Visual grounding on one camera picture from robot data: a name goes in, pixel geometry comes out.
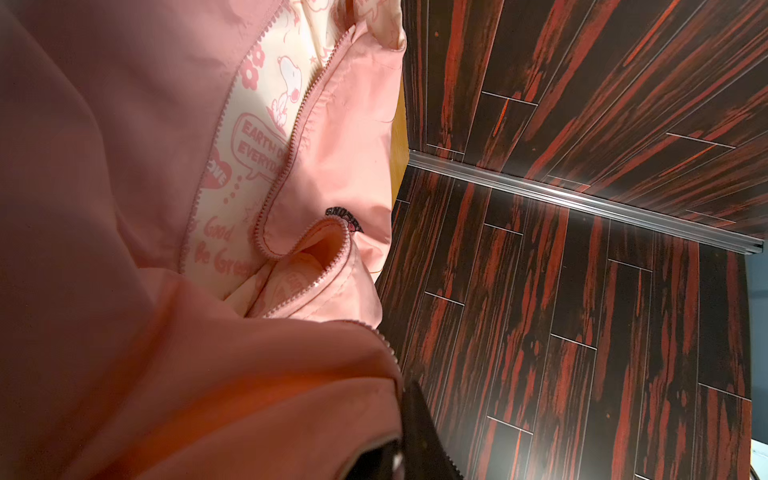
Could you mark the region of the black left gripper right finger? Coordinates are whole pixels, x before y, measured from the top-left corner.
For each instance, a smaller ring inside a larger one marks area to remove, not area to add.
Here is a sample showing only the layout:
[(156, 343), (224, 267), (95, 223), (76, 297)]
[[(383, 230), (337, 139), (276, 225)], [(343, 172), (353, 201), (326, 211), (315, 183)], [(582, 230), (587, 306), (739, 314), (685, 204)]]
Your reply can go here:
[(420, 385), (408, 383), (401, 403), (404, 479), (460, 480), (445, 452)]

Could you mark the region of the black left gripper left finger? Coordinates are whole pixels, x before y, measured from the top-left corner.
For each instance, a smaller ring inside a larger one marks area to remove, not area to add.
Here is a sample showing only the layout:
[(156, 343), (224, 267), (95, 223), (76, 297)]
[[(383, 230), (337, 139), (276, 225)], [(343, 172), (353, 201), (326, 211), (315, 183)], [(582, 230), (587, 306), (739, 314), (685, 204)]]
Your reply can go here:
[(399, 441), (391, 441), (359, 456), (346, 480), (396, 480), (404, 478), (404, 460)]

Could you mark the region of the pink zip-up jacket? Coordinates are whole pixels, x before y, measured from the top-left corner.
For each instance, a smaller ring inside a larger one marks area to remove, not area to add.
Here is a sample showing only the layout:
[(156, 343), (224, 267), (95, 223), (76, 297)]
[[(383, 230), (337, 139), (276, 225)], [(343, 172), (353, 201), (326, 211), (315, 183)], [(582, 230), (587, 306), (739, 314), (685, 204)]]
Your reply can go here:
[(345, 479), (402, 445), (375, 287), (397, 1), (1, 5), (1, 475)]

